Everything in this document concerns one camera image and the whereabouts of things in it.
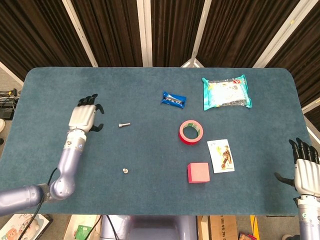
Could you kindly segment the robot left five-finger hand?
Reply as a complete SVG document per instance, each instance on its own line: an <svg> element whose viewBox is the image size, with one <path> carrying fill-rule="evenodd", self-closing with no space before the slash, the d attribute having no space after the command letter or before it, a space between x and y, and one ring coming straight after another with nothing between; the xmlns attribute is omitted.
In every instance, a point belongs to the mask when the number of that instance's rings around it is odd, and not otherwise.
<svg viewBox="0 0 320 240"><path fill-rule="evenodd" d="M68 127L70 131L82 130L85 133L88 132L99 132L103 129L104 124L101 123L99 126L94 125L96 112L100 111L104 114L104 109L101 104L95 104L95 100L98 94L89 95L81 98L77 106L73 109Z"/></svg>

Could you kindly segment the robot right five-finger hand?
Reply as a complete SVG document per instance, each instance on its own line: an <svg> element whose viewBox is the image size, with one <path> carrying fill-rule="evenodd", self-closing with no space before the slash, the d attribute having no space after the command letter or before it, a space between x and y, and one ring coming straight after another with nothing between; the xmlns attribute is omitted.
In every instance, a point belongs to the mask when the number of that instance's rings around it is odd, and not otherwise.
<svg viewBox="0 0 320 240"><path fill-rule="evenodd" d="M294 178L282 177L275 172L276 179L292 186L300 195L320 196L320 155L318 151L300 138L289 140L294 161Z"/></svg>

